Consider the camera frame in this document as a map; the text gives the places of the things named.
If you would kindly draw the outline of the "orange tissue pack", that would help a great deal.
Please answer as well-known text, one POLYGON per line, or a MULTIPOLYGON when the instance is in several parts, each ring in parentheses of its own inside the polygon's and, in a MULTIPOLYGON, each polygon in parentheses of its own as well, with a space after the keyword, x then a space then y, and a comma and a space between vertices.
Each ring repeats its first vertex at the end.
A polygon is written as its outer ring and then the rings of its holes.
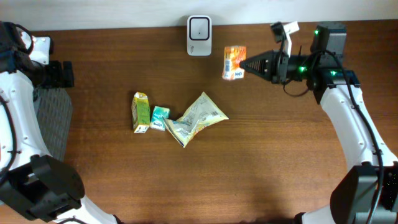
POLYGON ((227 46, 224 48, 224 66, 222 78, 224 80, 237 80, 244 78, 244 69, 240 63, 246 60, 246 46, 227 46))

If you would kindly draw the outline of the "yellow snack bag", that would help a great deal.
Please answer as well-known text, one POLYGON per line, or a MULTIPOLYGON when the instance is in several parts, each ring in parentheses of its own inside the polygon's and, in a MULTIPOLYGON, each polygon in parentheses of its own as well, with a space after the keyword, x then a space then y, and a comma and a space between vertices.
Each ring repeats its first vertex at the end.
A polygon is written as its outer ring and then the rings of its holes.
POLYGON ((229 118, 203 92, 177 120, 165 119, 166 130, 185 148, 201 130, 229 118))

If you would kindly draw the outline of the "green tea carton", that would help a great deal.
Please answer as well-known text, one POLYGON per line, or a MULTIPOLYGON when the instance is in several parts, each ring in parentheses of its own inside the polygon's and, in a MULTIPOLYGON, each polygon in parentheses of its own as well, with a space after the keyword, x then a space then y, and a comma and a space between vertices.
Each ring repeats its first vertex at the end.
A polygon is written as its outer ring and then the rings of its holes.
POLYGON ((134 133, 144 134, 150 126, 150 105, 146 94, 136 92, 131 104, 134 133))

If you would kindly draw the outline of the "green tissue pack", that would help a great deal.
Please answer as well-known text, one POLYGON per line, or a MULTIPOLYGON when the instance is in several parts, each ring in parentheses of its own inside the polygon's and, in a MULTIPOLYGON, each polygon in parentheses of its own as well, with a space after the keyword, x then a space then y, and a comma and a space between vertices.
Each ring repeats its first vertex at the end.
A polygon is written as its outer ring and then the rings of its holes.
POLYGON ((165 131, 164 121, 169 118, 170 109, 160 106, 155 106, 150 119, 150 128, 159 131, 165 131))

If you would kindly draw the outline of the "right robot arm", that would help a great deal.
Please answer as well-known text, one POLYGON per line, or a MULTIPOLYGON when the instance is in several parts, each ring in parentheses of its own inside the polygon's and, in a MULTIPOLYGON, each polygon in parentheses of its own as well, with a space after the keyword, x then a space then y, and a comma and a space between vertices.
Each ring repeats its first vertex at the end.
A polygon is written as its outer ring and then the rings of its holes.
POLYGON ((306 81, 333 124, 348 168, 329 204, 296 214, 294 223, 396 223, 397 157, 367 111, 356 74, 343 67, 345 25, 319 23, 309 55, 291 53, 296 22, 276 22, 271 30, 280 48, 247 58, 240 67, 274 84, 306 81))

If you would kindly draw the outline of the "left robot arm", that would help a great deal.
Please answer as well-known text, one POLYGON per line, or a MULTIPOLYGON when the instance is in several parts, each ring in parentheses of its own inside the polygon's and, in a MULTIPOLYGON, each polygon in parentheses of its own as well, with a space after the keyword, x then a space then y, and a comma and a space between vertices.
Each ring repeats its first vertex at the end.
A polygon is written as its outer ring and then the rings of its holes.
POLYGON ((72 63, 50 60, 52 52, 51 37, 1 22, 1 202, 30 221, 120 223, 86 196, 78 172, 43 139, 35 90, 74 86, 72 63))

